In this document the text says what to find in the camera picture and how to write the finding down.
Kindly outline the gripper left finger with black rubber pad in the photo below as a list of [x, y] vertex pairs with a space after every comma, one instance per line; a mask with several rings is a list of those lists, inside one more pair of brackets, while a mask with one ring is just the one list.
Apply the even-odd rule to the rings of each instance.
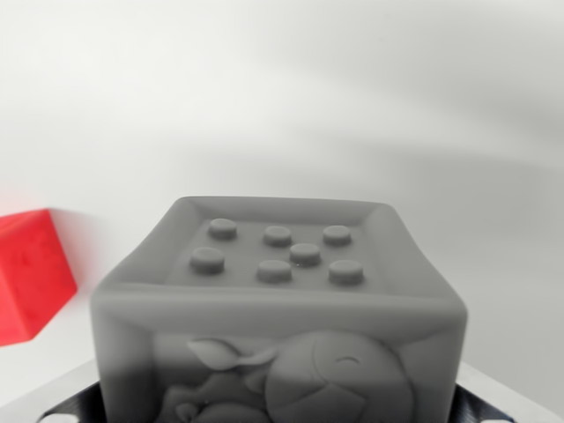
[[104, 405], [95, 360], [73, 368], [1, 407], [2, 422], [39, 422], [51, 414], [70, 414], [80, 422], [103, 422]]

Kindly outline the gripper right finger with black rubber pad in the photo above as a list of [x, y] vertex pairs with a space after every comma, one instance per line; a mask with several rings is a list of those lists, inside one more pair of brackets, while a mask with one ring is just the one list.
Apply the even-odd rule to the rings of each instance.
[[456, 381], [481, 400], [505, 412], [516, 422], [562, 422], [554, 412], [519, 394], [494, 378], [462, 362]]

